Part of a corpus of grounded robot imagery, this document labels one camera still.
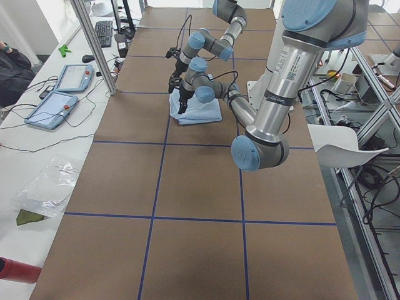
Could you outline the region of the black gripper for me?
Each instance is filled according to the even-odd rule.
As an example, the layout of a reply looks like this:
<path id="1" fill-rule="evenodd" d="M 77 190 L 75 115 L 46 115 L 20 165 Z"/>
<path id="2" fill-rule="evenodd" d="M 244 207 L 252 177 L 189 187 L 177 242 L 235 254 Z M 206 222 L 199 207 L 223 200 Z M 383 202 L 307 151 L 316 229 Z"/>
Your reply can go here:
<path id="1" fill-rule="evenodd" d="M 185 73 L 188 70 L 188 65 L 181 61 L 178 57 L 175 63 L 175 71 L 173 72 L 174 77 L 180 77 L 182 73 Z"/>
<path id="2" fill-rule="evenodd" d="M 194 91 L 188 91 L 184 87 L 179 88 L 179 110 L 178 114 L 184 114 L 188 108 L 188 100 L 194 95 Z"/>

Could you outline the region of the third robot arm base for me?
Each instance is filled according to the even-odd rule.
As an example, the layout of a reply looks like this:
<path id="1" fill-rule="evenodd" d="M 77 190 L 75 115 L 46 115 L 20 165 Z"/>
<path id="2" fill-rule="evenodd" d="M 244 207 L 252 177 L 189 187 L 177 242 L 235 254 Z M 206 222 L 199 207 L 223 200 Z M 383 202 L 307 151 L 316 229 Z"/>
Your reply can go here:
<path id="1" fill-rule="evenodd" d="M 370 54 L 369 57 L 375 65 L 386 67 L 399 67 L 399 43 L 390 54 Z"/>

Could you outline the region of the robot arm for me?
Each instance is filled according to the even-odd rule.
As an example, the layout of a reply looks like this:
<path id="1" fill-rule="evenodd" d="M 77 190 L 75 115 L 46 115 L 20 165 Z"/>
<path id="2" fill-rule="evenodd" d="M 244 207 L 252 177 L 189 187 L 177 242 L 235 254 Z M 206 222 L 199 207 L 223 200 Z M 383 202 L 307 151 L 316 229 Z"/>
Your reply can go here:
<path id="1" fill-rule="evenodd" d="M 192 32 L 181 49 L 170 48 L 166 57 L 175 57 L 175 70 L 171 79 L 180 78 L 188 70 L 189 63 L 205 50 L 213 56 L 227 61 L 233 54 L 236 39 L 247 27 L 247 15 L 237 1 L 214 1 L 212 13 L 229 24 L 221 37 L 215 37 L 206 28 Z"/>
<path id="2" fill-rule="evenodd" d="M 261 105 L 254 109 L 233 84 L 210 78 L 207 62 L 198 56 L 205 49 L 222 60 L 233 53 L 237 37 L 247 26 L 245 10 L 236 1 L 215 1 L 213 13 L 229 24 L 220 39 L 209 31 L 193 32 L 179 51 L 170 88 L 179 89 L 179 114 L 186 112 L 188 101 L 196 97 L 202 103 L 222 99 L 244 126 L 245 133 L 234 139 L 231 154 L 239 169 L 257 171 L 282 164 L 289 144 L 280 132 L 294 104 L 324 51 L 346 49 L 362 44 L 368 21 L 367 1 L 286 1 L 279 20 L 283 42 L 272 72 L 264 85 Z"/>

